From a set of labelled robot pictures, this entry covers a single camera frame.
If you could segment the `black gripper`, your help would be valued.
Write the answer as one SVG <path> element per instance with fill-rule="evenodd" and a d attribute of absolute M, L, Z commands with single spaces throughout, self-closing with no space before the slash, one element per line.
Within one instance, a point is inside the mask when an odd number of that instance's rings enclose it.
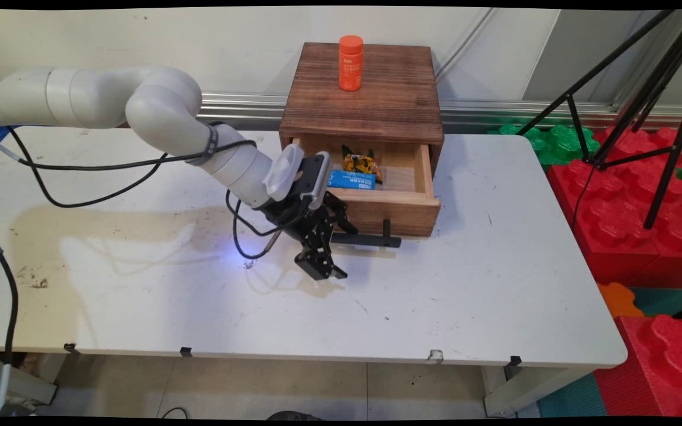
<path fill-rule="evenodd" d="M 310 208 L 308 198 L 287 198 L 268 201 L 258 208 L 271 228 L 258 232 L 260 237 L 278 232 L 299 237 L 301 251 L 295 256 L 295 264 L 313 280 L 330 278 L 346 279 L 348 273 L 336 266 L 332 259 L 330 240 L 334 224 L 347 234 L 358 234 L 349 221 L 348 205 L 332 192 L 325 192 L 324 200 L 317 208 Z"/>

